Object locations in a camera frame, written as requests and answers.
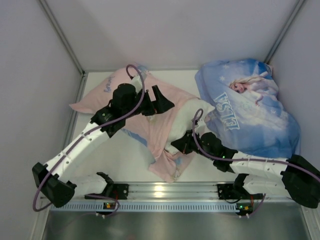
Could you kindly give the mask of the left aluminium frame post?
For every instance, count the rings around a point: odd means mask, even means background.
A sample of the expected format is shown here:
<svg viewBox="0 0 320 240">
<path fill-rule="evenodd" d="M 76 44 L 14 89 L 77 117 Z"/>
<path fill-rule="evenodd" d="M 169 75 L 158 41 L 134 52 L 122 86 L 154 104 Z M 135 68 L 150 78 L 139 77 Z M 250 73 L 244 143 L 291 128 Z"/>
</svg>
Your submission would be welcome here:
<svg viewBox="0 0 320 240">
<path fill-rule="evenodd" d="M 53 30 L 55 31 L 56 35 L 58 36 L 60 42 L 62 43 L 64 49 L 66 50 L 68 56 L 70 57 L 73 65 L 80 73 L 81 76 L 85 75 L 85 70 L 81 66 L 70 42 L 68 41 L 62 27 L 60 26 L 55 14 L 53 13 L 52 9 L 50 8 L 48 2 L 46 0 L 36 0 L 40 8 L 42 9 L 44 15 L 46 16 L 47 20 L 49 21 L 50 25 L 52 26 Z"/>
</svg>

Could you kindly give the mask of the blue Elsa pillow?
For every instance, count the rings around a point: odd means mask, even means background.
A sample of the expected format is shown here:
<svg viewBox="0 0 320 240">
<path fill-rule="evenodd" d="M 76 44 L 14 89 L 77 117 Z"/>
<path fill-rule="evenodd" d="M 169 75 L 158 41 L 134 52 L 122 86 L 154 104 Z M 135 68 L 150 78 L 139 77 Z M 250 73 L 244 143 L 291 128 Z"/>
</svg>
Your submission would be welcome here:
<svg viewBox="0 0 320 240">
<path fill-rule="evenodd" d="M 272 74 L 252 58 L 209 62 L 195 74 L 201 99 L 214 106 L 206 126 L 224 146 L 265 158 L 300 154 L 300 126 L 278 100 Z"/>
</svg>

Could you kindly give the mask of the pink pillowcase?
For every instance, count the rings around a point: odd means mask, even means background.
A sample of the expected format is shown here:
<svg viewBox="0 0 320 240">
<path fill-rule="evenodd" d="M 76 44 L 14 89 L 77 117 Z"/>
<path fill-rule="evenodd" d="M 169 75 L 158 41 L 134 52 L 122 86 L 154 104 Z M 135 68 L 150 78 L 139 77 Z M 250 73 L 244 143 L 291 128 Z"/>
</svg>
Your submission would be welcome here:
<svg viewBox="0 0 320 240">
<path fill-rule="evenodd" d="M 155 78 L 142 67 L 139 71 L 144 79 L 145 88 L 151 90 L 152 86 L 157 85 L 164 97 L 174 103 L 174 107 L 163 114 L 153 116 L 139 114 L 131 117 L 126 120 L 124 129 L 146 140 L 146 146 L 154 157 L 154 162 L 149 165 L 149 171 L 165 182 L 173 183 L 188 167 L 193 155 L 183 155 L 179 151 L 175 155 L 170 154 L 165 150 L 166 141 L 178 110 L 186 101 L 197 97 Z M 137 76 L 133 68 L 118 69 L 70 107 L 79 113 L 95 114 L 113 98 L 113 92 L 118 85 L 130 83 L 130 76 Z"/>
</svg>

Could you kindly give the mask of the right aluminium frame post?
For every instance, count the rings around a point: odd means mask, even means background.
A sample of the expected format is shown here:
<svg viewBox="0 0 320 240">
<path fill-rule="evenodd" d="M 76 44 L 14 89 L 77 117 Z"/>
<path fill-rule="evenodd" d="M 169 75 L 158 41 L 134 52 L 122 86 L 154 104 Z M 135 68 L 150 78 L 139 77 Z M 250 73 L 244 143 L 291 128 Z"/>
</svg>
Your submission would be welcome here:
<svg viewBox="0 0 320 240">
<path fill-rule="evenodd" d="M 288 17 L 285 19 L 284 24 L 280 28 L 279 33 L 277 34 L 275 40 L 273 41 L 272 46 L 270 47 L 270 49 L 264 59 L 265 63 L 269 64 L 271 62 L 273 56 L 277 52 L 283 39 L 287 35 L 287 33 L 288 33 L 289 29 L 291 28 L 291 26 L 293 25 L 295 19 L 297 18 L 297 16 L 299 15 L 299 13 L 301 12 L 301 10 L 303 9 L 304 5 L 307 2 L 308 2 L 307 0 L 296 0 L 295 1 L 295 4 L 294 4 L 292 10 L 289 12 Z"/>
</svg>

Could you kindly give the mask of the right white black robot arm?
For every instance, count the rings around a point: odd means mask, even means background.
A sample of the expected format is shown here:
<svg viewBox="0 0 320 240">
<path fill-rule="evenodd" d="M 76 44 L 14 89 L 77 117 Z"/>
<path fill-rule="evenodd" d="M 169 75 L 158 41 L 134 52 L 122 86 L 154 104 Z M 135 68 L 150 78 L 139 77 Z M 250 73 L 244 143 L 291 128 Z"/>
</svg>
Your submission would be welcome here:
<svg viewBox="0 0 320 240">
<path fill-rule="evenodd" d="M 237 174 L 233 189 L 238 194 L 267 194 L 290 198 L 299 205 L 316 209 L 320 203 L 320 172 L 300 155 L 263 158 L 223 146 L 213 133 L 187 131 L 171 142 L 181 153 L 197 153 L 222 172 Z"/>
</svg>

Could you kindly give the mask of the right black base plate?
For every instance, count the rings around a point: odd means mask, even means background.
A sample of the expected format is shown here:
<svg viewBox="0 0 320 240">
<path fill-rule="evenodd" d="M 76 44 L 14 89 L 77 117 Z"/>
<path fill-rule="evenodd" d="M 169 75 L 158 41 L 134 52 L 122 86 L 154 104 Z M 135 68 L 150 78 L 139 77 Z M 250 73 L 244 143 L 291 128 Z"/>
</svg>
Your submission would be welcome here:
<svg viewBox="0 0 320 240">
<path fill-rule="evenodd" d="M 250 194 L 244 188 L 235 189 L 231 183 L 217 184 L 218 199 L 228 203 L 237 203 L 241 200 L 261 200 L 263 194 Z"/>
</svg>

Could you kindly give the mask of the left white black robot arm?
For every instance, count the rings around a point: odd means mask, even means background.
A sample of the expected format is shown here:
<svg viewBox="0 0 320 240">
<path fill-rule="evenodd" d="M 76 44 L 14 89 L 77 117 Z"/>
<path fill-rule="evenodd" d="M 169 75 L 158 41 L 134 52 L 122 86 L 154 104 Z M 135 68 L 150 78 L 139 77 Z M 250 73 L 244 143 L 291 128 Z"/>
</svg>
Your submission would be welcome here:
<svg viewBox="0 0 320 240">
<path fill-rule="evenodd" d="M 113 91 L 109 104 L 98 110 L 85 129 L 56 157 L 45 164 L 36 163 L 32 174 L 37 187 L 35 198 L 43 194 L 57 208 L 72 198 L 88 196 L 106 199 L 112 191 L 112 179 L 103 172 L 73 178 L 73 172 L 87 156 L 102 143 L 121 130 L 128 118 L 142 114 L 163 114 L 175 105 L 169 101 L 158 86 L 152 86 L 155 100 L 145 89 L 137 91 L 129 83 L 120 84 Z"/>
</svg>

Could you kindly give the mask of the white pillow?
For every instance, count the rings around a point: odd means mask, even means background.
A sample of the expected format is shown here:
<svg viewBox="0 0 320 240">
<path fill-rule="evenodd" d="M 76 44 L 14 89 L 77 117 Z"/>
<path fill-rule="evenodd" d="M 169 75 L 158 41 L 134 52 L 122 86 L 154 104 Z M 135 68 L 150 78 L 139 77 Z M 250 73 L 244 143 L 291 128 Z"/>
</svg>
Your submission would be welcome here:
<svg viewBox="0 0 320 240">
<path fill-rule="evenodd" d="M 178 150 L 171 145 L 171 142 L 182 138 L 186 131 L 192 129 L 192 119 L 194 118 L 198 109 L 203 109 L 203 115 L 201 119 L 204 120 L 205 116 L 212 112 L 215 108 L 208 102 L 198 98 L 192 98 L 186 101 L 186 103 L 178 110 L 171 125 L 171 129 L 164 147 L 168 153 L 172 155 L 178 153 Z"/>
</svg>

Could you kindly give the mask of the aluminium frame post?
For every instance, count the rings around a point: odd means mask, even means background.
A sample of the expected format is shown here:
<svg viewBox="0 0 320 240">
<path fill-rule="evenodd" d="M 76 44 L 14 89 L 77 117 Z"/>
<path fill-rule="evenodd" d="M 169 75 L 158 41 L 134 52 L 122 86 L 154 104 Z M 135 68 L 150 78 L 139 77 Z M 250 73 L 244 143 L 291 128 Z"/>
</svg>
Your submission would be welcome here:
<svg viewBox="0 0 320 240">
<path fill-rule="evenodd" d="M 44 15 L 46 16 L 47 20 L 49 21 L 50 25 L 52 26 L 53 30 L 55 31 L 56 35 L 58 36 L 60 42 L 62 43 L 64 49 L 66 50 L 68 56 L 70 57 L 73 65 L 80 73 L 81 76 L 85 75 L 85 70 L 81 66 L 70 42 L 68 41 L 62 27 L 60 26 L 55 14 L 53 13 L 52 9 L 50 8 L 48 2 L 46 0 L 36 0 L 40 8 L 42 9 Z"/>
<path fill-rule="evenodd" d="M 277 34 L 275 40 L 273 41 L 272 46 L 270 47 L 270 49 L 264 59 L 265 63 L 269 64 L 271 62 L 273 56 L 277 52 L 283 39 L 287 35 L 287 33 L 288 33 L 289 29 L 291 28 L 291 26 L 293 25 L 295 19 L 297 18 L 297 16 L 299 15 L 299 13 L 301 12 L 301 10 L 303 9 L 304 5 L 307 2 L 308 2 L 307 0 L 296 0 L 295 1 L 295 4 L 294 4 L 292 10 L 289 12 L 288 17 L 285 19 L 284 24 L 280 28 L 279 33 Z"/>
</svg>

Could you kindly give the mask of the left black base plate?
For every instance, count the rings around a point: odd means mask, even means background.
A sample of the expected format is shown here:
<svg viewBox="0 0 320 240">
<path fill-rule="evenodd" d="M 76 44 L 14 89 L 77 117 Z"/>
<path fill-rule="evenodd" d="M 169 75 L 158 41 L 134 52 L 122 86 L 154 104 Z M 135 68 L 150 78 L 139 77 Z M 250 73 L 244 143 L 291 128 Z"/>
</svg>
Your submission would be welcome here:
<svg viewBox="0 0 320 240">
<path fill-rule="evenodd" d="M 85 195 L 85 199 L 101 199 L 108 197 L 116 200 L 127 200 L 129 194 L 129 184 L 113 183 L 106 186 L 102 193 L 90 193 Z"/>
</svg>

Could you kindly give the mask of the aluminium mounting rail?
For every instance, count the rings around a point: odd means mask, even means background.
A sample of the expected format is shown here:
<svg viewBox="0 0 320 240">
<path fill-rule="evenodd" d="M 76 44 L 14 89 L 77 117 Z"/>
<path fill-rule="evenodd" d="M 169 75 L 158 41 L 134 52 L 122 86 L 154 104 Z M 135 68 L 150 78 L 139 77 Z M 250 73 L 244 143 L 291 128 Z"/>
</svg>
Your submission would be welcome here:
<svg viewBox="0 0 320 240">
<path fill-rule="evenodd" d="M 45 184 L 40 188 L 40 192 L 57 208 L 61 208 L 73 199 L 84 198 L 89 194 L 101 194 L 109 184 L 128 184 L 129 191 L 126 200 L 219 200 L 217 184 L 232 183 L 213 183 L 213 182 L 107 182 L 86 181 L 77 184 L 57 183 L 53 186 Z M 285 197 L 286 192 L 279 183 L 272 182 L 276 192 L 258 190 L 251 194 L 267 194 Z M 119 201 L 110 197 L 101 197 L 105 201 Z"/>
</svg>

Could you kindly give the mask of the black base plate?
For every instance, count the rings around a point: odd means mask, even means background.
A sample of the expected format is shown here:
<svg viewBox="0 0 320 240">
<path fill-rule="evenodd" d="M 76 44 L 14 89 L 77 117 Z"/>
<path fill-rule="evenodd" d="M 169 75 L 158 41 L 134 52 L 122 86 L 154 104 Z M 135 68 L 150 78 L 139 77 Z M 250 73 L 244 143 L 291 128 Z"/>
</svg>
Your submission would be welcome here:
<svg viewBox="0 0 320 240">
<path fill-rule="evenodd" d="M 261 200 L 263 194 L 250 194 L 244 188 L 235 189 L 231 183 L 217 184 L 218 199 L 228 203 L 237 203 L 241 200 Z"/>
<path fill-rule="evenodd" d="M 116 200 L 127 200 L 129 194 L 129 184 L 113 183 L 106 186 L 102 193 L 90 193 L 85 195 L 85 199 L 101 199 L 108 197 Z"/>
</svg>

